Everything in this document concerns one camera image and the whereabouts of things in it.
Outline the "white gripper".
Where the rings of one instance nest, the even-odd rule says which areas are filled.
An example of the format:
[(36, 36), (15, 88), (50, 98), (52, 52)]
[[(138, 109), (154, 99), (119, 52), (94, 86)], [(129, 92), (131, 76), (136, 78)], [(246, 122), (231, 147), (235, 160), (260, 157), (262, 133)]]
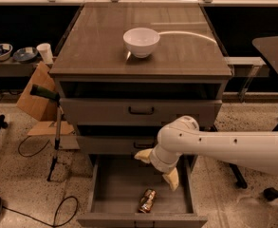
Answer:
[(171, 152), (157, 144), (153, 149), (140, 150), (134, 158), (144, 163), (151, 163), (156, 170), (164, 173), (162, 177), (169, 184), (172, 191), (176, 191), (179, 185), (178, 172), (175, 168), (179, 157), (179, 152)]

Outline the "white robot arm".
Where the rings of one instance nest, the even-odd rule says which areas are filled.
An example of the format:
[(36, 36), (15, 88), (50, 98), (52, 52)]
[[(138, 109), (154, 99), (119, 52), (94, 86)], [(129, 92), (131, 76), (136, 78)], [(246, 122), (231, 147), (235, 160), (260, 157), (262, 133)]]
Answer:
[(179, 185), (176, 164), (181, 155), (201, 155), (278, 176), (278, 131), (204, 132), (191, 116), (163, 126), (158, 144), (140, 150), (135, 158), (152, 164), (175, 191)]

